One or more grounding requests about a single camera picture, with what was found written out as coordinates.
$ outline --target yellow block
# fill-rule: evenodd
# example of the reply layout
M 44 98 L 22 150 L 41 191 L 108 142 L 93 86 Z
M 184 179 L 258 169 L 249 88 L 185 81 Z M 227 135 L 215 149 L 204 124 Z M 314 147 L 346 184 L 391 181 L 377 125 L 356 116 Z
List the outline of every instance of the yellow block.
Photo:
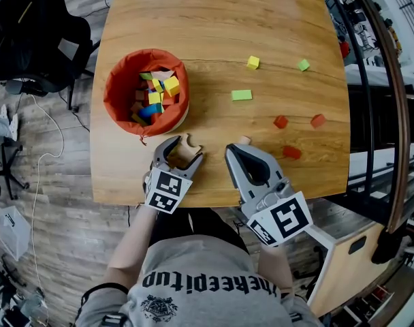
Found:
M 165 85 L 166 91 L 171 97 L 180 93 L 180 82 L 175 76 L 171 76 L 170 78 L 163 81 L 163 83 Z
M 163 89 L 161 88 L 161 85 L 160 85 L 160 81 L 158 81 L 157 79 L 153 79 L 153 86 L 157 92 L 163 92 Z
M 141 126 L 148 126 L 148 123 L 143 121 L 137 114 L 131 115 L 131 118 Z
M 157 103 L 161 103 L 161 99 L 160 99 L 160 93 L 158 92 L 151 92 L 148 94 L 148 99 L 151 104 L 157 104 Z
M 246 66 L 251 69 L 257 69 L 259 67 L 259 64 L 260 64 L 260 58 L 250 56 L 248 58 L 248 63 Z

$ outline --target wooden table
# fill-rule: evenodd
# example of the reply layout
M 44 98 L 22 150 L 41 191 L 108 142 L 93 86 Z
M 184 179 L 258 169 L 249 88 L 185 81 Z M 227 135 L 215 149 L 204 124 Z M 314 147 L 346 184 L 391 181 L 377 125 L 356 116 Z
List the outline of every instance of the wooden table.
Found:
M 183 60 L 190 109 L 170 134 L 147 138 L 123 131 L 103 105 L 106 79 L 126 54 L 160 48 Z M 250 55 L 260 67 L 246 67 Z M 298 62 L 310 69 L 301 72 Z M 251 89 L 253 100 L 232 102 L 231 91 Z M 325 115 L 313 129 L 310 120 Z M 273 125 L 286 115 L 286 129 Z M 343 60 L 323 0 L 113 0 L 99 47 L 91 108 L 94 200 L 144 201 L 142 176 L 155 147 L 170 136 L 191 134 L 204 163 L 181 206 L 233 206 L 239 193 L 225 165 L 225 146 L 252 139 L 273 154 L 296 191 L 316 198 L 345 191 L 349 167 L 349 100 Z M 302 157 L 282 156 L 283 146 Z

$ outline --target dark shorts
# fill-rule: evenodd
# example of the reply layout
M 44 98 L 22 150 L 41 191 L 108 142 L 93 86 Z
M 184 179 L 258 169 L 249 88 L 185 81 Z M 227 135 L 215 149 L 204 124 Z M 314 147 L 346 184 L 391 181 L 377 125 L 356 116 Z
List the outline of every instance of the dark shorts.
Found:
M 249 254 L 242 238 L 210 208 L 177 208 L 171 215 L 159 212 L 151 234 L 150 246 L 167 238 L 188 235 L 220 238 Z

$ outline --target green block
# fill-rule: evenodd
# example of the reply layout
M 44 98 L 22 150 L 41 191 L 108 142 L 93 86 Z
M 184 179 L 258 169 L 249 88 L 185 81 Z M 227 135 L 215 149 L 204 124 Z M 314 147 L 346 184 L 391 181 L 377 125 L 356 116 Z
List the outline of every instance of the green block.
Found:
M 153 76 L 151 75 L 150 72 L 148 73 L 139 73 L 140 77 L 144 80 L 152 80 Z
M 252 99 L 253 95 L 251 90 L 237 90 L 232 91 L 232 98 L 234 101 L 246 101 L 248 99 Z
M 310 67 L 310 63 L 306 59 L 303 59 L 298 63 L 298 67 L 301 69 L 301 72 L 303 72 L 304 70 L 307 70 L 308 67 Z

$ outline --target blue block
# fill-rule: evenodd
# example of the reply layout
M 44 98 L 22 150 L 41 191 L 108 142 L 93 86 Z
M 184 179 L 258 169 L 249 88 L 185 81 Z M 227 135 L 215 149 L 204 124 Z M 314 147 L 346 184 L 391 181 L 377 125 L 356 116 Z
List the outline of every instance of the blue block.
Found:
M 161 104 L 151 104 L 150 106 L 147 106 L 146 108 L 141 109 L 138 112 L 138 115 L 142 118 L 150 117 L 153 114 L 161 113 Z

